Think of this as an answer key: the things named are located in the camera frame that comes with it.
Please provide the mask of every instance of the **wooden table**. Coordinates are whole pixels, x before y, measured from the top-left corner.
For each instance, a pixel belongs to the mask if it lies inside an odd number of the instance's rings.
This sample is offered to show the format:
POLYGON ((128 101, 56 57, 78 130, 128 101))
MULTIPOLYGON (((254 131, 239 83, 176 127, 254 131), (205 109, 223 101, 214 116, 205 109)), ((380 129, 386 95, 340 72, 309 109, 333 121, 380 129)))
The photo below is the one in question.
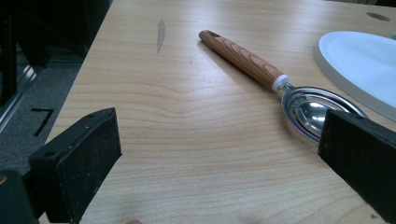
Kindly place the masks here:
POLYGON ((205 29, 273 63, 293 85, 339 93, 396 131, 332 84, 313 56, 332 31, 391 36, 395 8, 115 0, 49 137, 93 111, 117 109, 123 156, 81 223, 383 223, 290 127, 282 93, 208 49, 198 36, 205 29))

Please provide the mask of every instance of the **wooden handle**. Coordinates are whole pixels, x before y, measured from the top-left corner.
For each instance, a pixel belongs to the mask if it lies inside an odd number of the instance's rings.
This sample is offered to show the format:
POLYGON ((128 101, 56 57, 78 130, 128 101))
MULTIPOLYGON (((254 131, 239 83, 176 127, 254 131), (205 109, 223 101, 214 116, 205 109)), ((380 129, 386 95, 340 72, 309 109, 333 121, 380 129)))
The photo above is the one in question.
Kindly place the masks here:
POLYGON ((254 53, 211 31, 202 31, 199 37, 208 47, 268 88, 272 88, 275 80, 284 74, 254 53))

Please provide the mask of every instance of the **floor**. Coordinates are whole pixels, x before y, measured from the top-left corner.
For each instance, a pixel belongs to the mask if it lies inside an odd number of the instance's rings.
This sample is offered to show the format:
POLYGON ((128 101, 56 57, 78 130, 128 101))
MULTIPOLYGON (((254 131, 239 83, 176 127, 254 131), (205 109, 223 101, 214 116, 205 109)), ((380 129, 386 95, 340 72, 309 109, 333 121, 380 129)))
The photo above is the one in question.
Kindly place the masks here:
POLYGON ((46 67, 32 67, 17 52, 18 92, 0 107, 0 170, 25 174, 29 156, 44 146, 83 60, 50 46, 46 67))

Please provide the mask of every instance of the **white plate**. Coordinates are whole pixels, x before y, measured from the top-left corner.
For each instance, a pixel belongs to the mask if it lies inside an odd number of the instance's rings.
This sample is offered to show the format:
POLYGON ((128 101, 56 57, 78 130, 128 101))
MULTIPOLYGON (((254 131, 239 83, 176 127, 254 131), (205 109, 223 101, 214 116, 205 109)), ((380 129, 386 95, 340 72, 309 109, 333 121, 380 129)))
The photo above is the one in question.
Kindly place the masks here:
POLYGON ((319 40, 314 56, 320 69, 339 88, 396 121, 396 40, 333 32, 319 40))

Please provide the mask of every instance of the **wood grain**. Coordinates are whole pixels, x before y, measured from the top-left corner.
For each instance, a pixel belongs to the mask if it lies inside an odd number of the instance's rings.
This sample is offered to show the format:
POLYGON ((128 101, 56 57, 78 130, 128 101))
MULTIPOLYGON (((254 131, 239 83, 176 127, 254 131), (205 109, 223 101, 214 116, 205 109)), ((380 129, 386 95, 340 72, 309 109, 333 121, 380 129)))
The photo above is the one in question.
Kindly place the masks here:
POLYGON ((396 131, 331 83, 313 57, 332 31, 392 35, 395 10, 320 0, 114 0, 49 138, 93 111, 117 109, 123 155, 81 223, 384 223, 290 127, 281 93, 198 34, 216 31, 293 85, 340 94, 396 131), (159 21, 166 38, 158 54, 159 21))
POLYGON ((284 75, 272 64, 223 36, 208 30, 199 36, 208 47, 269 89, 278 77, 284 75))

